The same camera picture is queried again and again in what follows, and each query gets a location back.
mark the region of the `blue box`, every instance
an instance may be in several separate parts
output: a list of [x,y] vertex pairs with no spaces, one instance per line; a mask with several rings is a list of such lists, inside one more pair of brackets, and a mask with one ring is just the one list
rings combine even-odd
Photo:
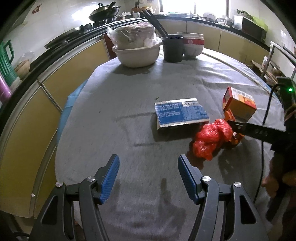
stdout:
[[210,121],[196,98],[155,102],[155,111],[157,129]]

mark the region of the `orange box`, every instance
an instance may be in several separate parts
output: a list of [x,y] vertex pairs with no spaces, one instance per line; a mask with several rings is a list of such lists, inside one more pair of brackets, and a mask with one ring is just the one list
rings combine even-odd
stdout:
[[223,97],[223,111],[231,109],[236,118],[248,121],[257,110],[253,96],[228,87]]

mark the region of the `yellow cabinet door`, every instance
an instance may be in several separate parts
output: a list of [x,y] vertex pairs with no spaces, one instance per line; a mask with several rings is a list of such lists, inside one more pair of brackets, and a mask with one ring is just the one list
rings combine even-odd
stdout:
[[177,32],[186,32],[186,21],[173,19],[159,19],[160,24],[164,27],[168,34],[176,34]]
[[268,56],[268,54],[269,51],[250,41],[245,64],[248,67],[253,66],[252,60],[258,64],[262,64],[264,56]]
[[53,153],[51,154],[50,160],[46,167],[46,171],[42,178],[40,189],[35,202],[34,218],[38,217],[43,204],[45,203],[46,199],[50,195],[52,189],[55,187],[56,177],[55,177],[55,171],[54,171],[54,160],[55,160],[56,151],[57,149],[55,148]]
[[59,118],[60,111],[39,88],[19,116],[11,120],[15,123],[0,156],[0,210],[25,218],[32,216],[30,203],[36,175]]
[[63,109],[68,95],[87,80],[96,67],[108,60],[104,40],[100,40],[65,62],[43,84]]
[[205,38],[205,48],[218,51],[221,28],[207,24],[187,21],[187,33],[203,34]]
[[218,52],[245,63],[249,45],[249,40],[222,29]]

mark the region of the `metal screw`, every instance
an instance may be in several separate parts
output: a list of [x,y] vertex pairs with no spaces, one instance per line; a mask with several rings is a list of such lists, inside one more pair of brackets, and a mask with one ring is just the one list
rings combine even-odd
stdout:
[[94,176],[87,177],[88,182],[93,182],[96,178]]
[[202,179],[205,181],[205,182],[209,182],[211,180],[211,178],[209,176],[203,176]]
[[61,186],[63,186],[63,183],[56,182],[56,187],[57,187],[57,188],[60,188]]
[[242,184],[240,182],[235,182],[234,185],[237,187],[237,188],[240,188],[242,186]]

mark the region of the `white cup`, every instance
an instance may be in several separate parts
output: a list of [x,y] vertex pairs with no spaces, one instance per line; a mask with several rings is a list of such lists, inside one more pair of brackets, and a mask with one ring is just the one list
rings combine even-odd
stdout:
[[133,12],[133,17],[134,18],[139,18],[140,17],[140,13],[139,12]]

